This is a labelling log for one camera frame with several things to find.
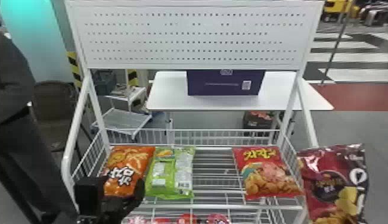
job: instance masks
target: red floor area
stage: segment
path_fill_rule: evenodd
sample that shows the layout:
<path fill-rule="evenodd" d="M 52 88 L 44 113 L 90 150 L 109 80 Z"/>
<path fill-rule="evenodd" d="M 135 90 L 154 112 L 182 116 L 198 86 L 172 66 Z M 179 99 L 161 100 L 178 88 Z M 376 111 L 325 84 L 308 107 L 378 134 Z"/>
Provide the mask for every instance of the red floor area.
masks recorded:
<path fill-rule="evenodd" d="M 388 83 L 338 83 L 313 87 L 335 110 L 388 111 Z"/>

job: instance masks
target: black chair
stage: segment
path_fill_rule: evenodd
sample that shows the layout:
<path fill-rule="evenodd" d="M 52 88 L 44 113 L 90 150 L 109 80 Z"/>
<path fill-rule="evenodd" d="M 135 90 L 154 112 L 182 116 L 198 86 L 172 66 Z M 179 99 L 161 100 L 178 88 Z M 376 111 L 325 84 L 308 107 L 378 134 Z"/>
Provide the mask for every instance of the black chair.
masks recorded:
<path fill-rule="evenodd" d="M 53 153 L 62 152 L 66 147 L 76 100 L 77 92 L 71 84 L 46 81 L 34 86 L 30 112 L 49 150 Z M 92 142 L 84 126 L 80 125 L 80 128 Z M 76 143 L 75 150 L 81 161 L 82 155 L 78 143 Z"/>

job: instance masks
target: orange snack bag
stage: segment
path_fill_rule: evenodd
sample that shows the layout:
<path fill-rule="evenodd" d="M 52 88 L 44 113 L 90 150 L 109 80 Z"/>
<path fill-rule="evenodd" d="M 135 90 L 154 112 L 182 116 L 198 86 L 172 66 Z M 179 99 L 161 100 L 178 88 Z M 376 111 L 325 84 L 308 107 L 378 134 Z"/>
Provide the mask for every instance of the orange snack bag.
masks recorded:
<path fill-rule="evenodd" d="M 106 196 L 128 197 L 134 193 L 136 182 L 142 178 L 155 147 L 115 146 L 107 159 L 101 176 L 109 178 L 104 185 Z"/>

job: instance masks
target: purple box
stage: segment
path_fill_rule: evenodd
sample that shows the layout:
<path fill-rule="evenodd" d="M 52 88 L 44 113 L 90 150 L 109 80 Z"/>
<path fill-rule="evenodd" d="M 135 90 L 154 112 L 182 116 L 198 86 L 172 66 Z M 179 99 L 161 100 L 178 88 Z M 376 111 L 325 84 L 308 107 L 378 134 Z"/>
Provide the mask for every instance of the purple box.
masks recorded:
<path fill-rule="evenodd" d="M 264 70 L 187 70 L 188 95 L 257 95 Z"/>

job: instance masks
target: person's arm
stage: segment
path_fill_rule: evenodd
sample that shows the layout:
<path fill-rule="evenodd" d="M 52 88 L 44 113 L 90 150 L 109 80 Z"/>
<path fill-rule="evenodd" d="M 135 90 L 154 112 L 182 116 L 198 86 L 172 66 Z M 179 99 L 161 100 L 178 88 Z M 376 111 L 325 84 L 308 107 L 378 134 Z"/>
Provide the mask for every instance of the person's arm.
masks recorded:
<path fill-rule="evenodd" d="M 31 100 L 35 80 L 27 60 L 0 32 L 0 123 L 15 115 Z"/>

